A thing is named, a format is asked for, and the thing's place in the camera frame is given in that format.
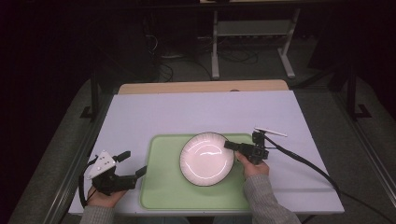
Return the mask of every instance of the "human hand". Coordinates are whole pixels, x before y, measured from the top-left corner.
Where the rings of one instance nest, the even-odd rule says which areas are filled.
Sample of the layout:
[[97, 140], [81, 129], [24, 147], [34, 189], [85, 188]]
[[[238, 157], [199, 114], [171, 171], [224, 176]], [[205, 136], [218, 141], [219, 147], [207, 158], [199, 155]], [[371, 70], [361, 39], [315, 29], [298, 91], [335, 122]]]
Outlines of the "human hand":
[[89, 198], [87, 205], [110, 208], [115, 207], [117, 202], [122, 198], [122, 196], [124, 196], [126, 191], [128, 190], [113, 192], [110, 194], [110, 196], [107, 196], [104, 193], [97, 191], [97, 189], [92, 186], [88, 191]]
[[269, 175], [270, 167], [263, 161], [258, 165], [251, 163], [244, 155], [239, 151], [235, 152], [236, 158], [244, 165], [244, 176], [249, 178], [253, 175]]

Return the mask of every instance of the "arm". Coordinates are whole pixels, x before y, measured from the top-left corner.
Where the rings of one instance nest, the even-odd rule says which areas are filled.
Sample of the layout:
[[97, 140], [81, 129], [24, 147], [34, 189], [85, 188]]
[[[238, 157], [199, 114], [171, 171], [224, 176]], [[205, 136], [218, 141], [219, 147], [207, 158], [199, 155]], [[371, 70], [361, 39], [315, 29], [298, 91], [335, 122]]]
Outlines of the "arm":
[[300, 223], [294, 213], [277, 203], [268, 177], [268, 165], [265, 162], [253, 165], [239, 152], [236, 152], [236, 157], [245, 168], [244, 175], [247, 180], [244, 192], [252, 211], [253, 223]]
[[125, 191], [114, 192], [107, 196], [96, 191], [94, 187], [88, 192], [91, 195], [87, 201], [80, 224], [108, 224], [113, 223], [114, 206], [126, 193]]

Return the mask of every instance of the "white bowl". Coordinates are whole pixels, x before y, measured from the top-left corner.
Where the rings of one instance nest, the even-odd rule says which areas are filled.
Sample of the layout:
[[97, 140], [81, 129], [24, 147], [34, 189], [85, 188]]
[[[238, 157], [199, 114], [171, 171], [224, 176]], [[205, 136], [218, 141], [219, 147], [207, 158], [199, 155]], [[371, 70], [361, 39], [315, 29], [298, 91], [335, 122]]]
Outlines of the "white bowl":
[[187, 142], [180, 153], [181, 173], [194, 185], [219, 183], [233, 167], [233, 151], [218, 133], [200, 133]]

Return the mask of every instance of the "gray sleeve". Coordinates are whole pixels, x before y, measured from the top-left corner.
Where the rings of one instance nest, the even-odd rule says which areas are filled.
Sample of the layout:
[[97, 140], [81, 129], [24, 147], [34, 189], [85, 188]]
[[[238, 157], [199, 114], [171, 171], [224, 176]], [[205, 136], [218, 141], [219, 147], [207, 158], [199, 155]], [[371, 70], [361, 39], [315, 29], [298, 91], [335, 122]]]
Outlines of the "gray sleeve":
[[113, 223], [114, 209], [100, 206], [86, 206], [80, 224]]
[[268, 175], [254, 175], [246, 180], [245, 196], [253, 215], [253, 223], [300, 223], [297, 216], [277, 203]]

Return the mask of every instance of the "green mat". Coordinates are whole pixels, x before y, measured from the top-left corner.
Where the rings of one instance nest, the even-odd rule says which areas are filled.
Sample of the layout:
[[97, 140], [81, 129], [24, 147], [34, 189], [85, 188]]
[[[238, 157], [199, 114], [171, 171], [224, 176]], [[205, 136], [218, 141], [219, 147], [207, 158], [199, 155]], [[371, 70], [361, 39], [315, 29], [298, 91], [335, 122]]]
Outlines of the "green mat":
[[[149, 210], [248, 210], [243, 194], [243, 166], [235, 161], [218, 184], [199, 187], [181, 173], [179, 156], [195, 134], [157, 135], [150, 143], [148, 169], [140, 192], [141, 205]], [[224, 134], [236, 143], [251, 144], [251, 135]]]

